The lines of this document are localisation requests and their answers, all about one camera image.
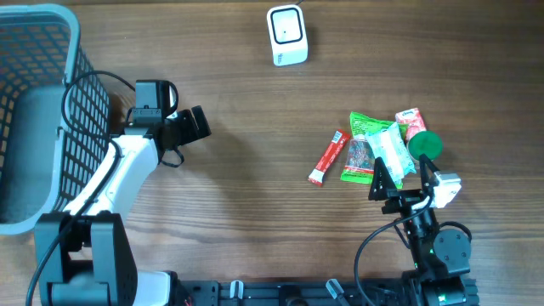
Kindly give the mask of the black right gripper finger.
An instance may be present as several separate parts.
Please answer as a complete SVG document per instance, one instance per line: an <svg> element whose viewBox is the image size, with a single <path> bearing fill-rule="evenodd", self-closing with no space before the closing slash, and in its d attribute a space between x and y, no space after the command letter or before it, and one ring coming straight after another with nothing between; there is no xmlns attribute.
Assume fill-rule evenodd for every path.
<svg viewBox="0 0 544 306"><path fill-rule="evenodd" d="M376 158L368 199L370 201L386 201L399 196L400 193L390 176L384 160L381 157Z"/></svg>
<svg viewBox="0 0 544 306"><path fill-rule="evenodd" d="M419 156L420 176L423 191L430 191L435 185L434 173L439 169L434 165L430 158L421 154Z"/></svg>

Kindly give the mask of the green lid spice jar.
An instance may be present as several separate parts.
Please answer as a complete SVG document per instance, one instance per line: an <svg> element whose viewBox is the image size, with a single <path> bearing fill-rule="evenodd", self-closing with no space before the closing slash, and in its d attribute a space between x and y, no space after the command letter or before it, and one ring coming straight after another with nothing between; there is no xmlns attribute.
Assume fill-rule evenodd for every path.
<svg viewBox="0 0 544 306"><path fill-rule="evenodd" d="M437 133L425 130L418 133L408 133L406 135L406 148L411 159L418 163L421 155L425 155L431 161L440 157L444 149L444 143Z"/></svg>

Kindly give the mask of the green gummy candy bag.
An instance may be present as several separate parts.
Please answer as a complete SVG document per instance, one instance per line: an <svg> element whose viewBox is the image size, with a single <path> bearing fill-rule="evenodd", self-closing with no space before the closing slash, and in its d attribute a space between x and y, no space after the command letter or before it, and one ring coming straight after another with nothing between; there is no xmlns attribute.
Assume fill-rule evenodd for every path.
<svg viewBox="0 0 544 306"><path fill-rule="evenodd" d="M352 183L370 184L373 178L376 158L365 139L365 134L388 128L394 122L377 120L357 112L352 112L349 120L352 139L349 141L347 160L341 174L341 180ZM402 139L405 140L406 125L399 124L399 127Z"/></svg>

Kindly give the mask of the mint green wipes pouch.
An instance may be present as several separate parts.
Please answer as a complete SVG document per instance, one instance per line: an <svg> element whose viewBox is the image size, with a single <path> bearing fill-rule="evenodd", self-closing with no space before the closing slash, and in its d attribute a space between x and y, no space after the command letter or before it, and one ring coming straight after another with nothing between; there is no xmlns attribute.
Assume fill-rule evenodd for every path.
<svg viewBox="0 0 544 306"><path fill-rule="evenodd" d="M396 185L402 185L402 180L406 174L417 172L415 164L405 147L400 133L400 126L397 122L377 132L366 133L365 140L369 143L374 157L376 159L382 158L390 177Z"/></svg>

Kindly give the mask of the small red white packet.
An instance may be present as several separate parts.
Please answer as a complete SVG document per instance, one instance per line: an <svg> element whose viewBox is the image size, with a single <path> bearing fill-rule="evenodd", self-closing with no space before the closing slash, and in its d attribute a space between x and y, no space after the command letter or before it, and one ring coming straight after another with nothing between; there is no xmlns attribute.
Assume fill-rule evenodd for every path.
<svg viewBox="0 0 544 306"><path fill-rule="evenodd" d="M409 142L416 134L426 131L427 127L418 108L403 110L395 114L398 124L406 125L405 142Z"/></svg>

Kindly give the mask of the red snack bar wrapper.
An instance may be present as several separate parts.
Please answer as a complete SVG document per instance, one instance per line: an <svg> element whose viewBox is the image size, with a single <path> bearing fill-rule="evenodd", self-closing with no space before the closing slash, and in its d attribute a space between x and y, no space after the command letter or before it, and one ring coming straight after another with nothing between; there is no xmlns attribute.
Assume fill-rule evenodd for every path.
<svg viewBox="0 0 544 306"><path fill-rule="evenodd" d="M331 142L327 146L324 154L314 167L313 171L308 176L308 181L318 186L323 185L326 171L331 164L337 159L337 156L343 150L343 147L349 141L350 136L343 130L337 130L333 135Z"/></svg>

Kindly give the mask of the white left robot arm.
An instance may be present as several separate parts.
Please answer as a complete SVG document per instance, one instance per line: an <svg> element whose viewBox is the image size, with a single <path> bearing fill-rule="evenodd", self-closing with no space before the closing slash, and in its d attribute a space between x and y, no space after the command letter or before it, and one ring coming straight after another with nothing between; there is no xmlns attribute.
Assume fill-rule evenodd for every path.
<svg viewBox="0 0 544 306"><path fill-rule="evenodd" d="M191 305L177 274L136 267L124 227L139 188L167 151L210 135L200 106L179 110L175 85L139 80L136 105L123 131L101 134L105 159L83 191L61 212L44 213L35 227L37 268L25 304Z"/></svg>

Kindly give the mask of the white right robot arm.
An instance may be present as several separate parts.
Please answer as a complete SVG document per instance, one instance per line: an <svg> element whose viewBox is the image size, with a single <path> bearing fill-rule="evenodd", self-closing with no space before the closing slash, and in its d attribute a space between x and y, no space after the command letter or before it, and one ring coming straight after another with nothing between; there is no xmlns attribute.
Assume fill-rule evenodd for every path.
<svg viewBox="0 0 544 306"><path fill-rule="evenodd" d="M420 156L422 187L399 190L384 160L374 164L369 199L383 201L382 213L399 214L391 226L411 251L414 269L400 279L410 305L478 305L476 281L470 272L472 233L464 224L439 223L434 211L453 201L462 187L456 173L440 171Z"/></svg>

